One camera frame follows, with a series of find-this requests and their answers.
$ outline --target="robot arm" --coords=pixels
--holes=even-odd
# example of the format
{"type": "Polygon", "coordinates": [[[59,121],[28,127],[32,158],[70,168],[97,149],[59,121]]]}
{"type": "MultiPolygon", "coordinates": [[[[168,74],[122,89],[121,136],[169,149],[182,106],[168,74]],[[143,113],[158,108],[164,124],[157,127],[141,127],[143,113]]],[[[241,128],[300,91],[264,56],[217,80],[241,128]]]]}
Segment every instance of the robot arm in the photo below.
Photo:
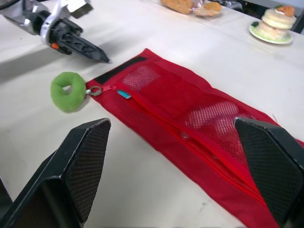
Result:
{"type": "Polygon", "coordinates": [[[70,21],[92,10],[90,0],[57,0],[52,12],[37,0],[0,0],[0,14],[41,41],[67,55],[77,52],[89,59],[110,62],[102,49],[80,37],[82,28],[70,21]]]}

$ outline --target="metal key ring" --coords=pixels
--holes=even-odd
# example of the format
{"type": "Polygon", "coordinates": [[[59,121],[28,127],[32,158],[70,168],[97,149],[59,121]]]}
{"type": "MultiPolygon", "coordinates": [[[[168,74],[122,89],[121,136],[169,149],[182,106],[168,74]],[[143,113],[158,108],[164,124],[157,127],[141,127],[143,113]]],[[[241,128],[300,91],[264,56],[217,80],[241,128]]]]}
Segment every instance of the metal key ring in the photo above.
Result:
{"type": "Polygon", "coordinates": [[[93,86],[86,91],[86,94],[89,94],[91,96],[99,96],[100,94],[102,94],[102,92],[103,90],[99,86],[93,86]]]}

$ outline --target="green plush donut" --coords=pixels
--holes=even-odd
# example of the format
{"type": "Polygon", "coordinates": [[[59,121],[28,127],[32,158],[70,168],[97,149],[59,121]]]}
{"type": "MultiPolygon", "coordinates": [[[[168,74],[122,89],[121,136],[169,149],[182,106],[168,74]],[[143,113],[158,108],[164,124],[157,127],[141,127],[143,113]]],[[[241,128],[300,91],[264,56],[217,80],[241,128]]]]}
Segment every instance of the green plush donut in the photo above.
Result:
{"type": "Polygon", "coordinates": [[[63,112],[75,111],[86,96],[86,83],[83,78],[73,72],[64,72],[58,75],[51,84],[51,97],[54,104],[63,112]],[[63,88],[71,86],[69,93],[63,88]]]}

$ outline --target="cake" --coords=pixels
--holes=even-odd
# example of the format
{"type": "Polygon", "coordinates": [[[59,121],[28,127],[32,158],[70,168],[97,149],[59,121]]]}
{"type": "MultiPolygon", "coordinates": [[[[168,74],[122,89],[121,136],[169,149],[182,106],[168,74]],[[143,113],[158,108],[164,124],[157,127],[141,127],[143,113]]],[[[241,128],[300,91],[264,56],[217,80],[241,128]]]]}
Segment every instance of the cake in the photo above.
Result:
{"type": "Polygon", "coordinates": [[[288,36],[288,30],[296,21],[294,8],[291,6],[267,9],[259,23],[257,32],[272,40],[282,40],[288,36]]]}

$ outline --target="red pencil case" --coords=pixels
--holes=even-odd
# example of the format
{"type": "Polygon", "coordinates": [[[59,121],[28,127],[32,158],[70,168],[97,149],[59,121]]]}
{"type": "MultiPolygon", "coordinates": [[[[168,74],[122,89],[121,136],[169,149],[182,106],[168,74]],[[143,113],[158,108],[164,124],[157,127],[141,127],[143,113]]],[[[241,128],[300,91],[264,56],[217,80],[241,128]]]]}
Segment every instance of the red pencil case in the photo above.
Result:
{"type": "Polygon", "coordinates": [[[93,97],[248,228],[277,228],[248,170],[234,118],[276,124],[146,49],[87,83],[93,97]]]}

